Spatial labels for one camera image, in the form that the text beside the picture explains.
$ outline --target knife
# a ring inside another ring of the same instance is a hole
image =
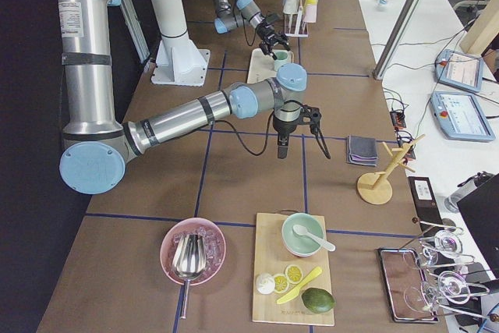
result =
[[[299,282],[298,285],[296,285],[293,289],[291,289],[289,292],[284,294],[281,298],[277,300],[277,304],[283,304],[287,303],[290,300],[294,300],[299,295],[299,290],[314,280],[315,278],[319,277],[319,275],[322,273],[322,268],[321,267],[315,267],[310,273],[305,276],[305,278]]]

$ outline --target tablet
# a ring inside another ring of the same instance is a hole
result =
[[[435,76],[439,83],[478,93],[482,88],[483,59],[462,52],[443,50],[437,57]]]
[[[475,95],[435,91],[431,96],[435,117],[451,140],[490,142],[495,135]]]

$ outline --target brown table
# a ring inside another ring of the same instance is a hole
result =
[[[263,12],[281,0],[256,0]],[[137,121],[246,81],[250,53],[242,30],[217,35],[211,0],[184,0],[189,35],[211,50],[203,87],[159,87],[143,75],[127,113]],[[332,159],[327,160],[306,127],[291,138],[288,157],[276,158],[275,137],[259,158],[247,154],[224,124],[149,150],[127,166],[112,191],[94,196],[38,331],[41,332],[413,332],[446,331],[436,325],[393,323],[376,249],[400,246],[418,232],[405,173],[395,170],[394,196],[372,206],[356,193],[356,180],[372,168],[345,162],[345,137],[395,139],[381,83],[370,78],[374,59],[358,0],[320,0],[310,36],[291,46],[309,73],[307,104],[321,123]],[[253,149],[263,144],[268,114],[230,118]],[[388,157],[379,147],[379,166]],[[253,323],[253,252],[257,212],[282,209],[325,217],[336,326],[319,328]],[[180,321],[180,287],[159,263],[165,233],[192,216],[219,224],[227,240],[224,266],[191,290],[186,321]]]

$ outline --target spoon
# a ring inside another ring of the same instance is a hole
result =
[[[173,256],[172,269],[177,277],[184,280],[184,297],[182,302],[181,319],[186,318],[189,286],[192,280],[200,277],[206,268],[206,253],[204,251],[203,236],[189,234],[183,236]]]
[[[327,251],[335,251],[336,250],[335,245],[333,245],[331,242],[326,241],[325,239],[322,239],[322,238],[315,236],[314,234],[309,232],[309,230],[303,225],[294,224],[293,225],[293,232],[299,236],[307,236],[307,237],[313,239],[315,242],[319,243]]]

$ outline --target bowl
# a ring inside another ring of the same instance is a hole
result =
[[[319,243],[307,236],[299,236],[293,232],[293,225],[305,226],[308,231],[319,238],[325,239],[326,234],[319,221],[313,216],[304,213],[292,214],[282,224],[282,240],[286,249],[297,257],[309,257],[320,249]]]
[[[191,285],[203,284],[213,278],[220,270],[221,265],[224,263],[226,247],[225,237],[220,228],[206,218],[187,218],[173,226],[166,233],[159,252],[161,267],[168,278],[177,284],[183,285],[184,281],[177,277],[172,270],[172,261],[180,238],[188,234],[199,234],[204,239],[206,269],[200,277],[190,283]]]

